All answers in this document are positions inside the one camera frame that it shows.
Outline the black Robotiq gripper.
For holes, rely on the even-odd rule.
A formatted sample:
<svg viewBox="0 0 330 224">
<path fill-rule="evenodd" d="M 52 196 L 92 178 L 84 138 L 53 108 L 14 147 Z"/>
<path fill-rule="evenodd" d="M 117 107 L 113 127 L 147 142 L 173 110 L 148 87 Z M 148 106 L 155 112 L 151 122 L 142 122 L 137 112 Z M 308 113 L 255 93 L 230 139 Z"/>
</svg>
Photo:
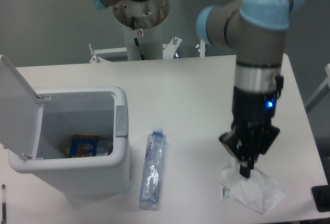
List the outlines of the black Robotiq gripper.
<svg viewBox="0 0 330 224">
<path fill-rule="evenodd" d="M 281 96 L 284 77 L 275 77 L 275 89 L 266 93 L 247 92 L 234 87 L 231 130 L 219 137 L 225 149 L 240 162 L 240 174 L 250 178 L 260 154 L 265 154 L 280 129 L 271 121 Z"/>
</svg>

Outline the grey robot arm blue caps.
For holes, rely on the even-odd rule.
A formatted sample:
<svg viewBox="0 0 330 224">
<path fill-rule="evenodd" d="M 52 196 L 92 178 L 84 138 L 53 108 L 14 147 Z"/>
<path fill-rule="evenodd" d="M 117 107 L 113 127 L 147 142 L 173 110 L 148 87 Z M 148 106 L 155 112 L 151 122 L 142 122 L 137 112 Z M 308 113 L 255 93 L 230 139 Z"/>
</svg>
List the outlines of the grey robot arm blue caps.
<svg viewBox="0 0 330 224">
<path fill-rule="evenodd" d="M 113 8 L 118 21 L 130 30 L 129 60 L 161 59 L 162 43 L 146 41 L 148 29 L 167 17 L 167 0 L 92 0 L 99 9 Z M 281 96 L 281 74 L 289 15 L 305 0 L 235 0 L 201 11 L 196 32 L 213 46 L 237 53 L 231 130 L 219 140 L 238 161 L 240 174 L 249 178 L 259 155 L 279 134 L 271 120 Z"/>
</svg>

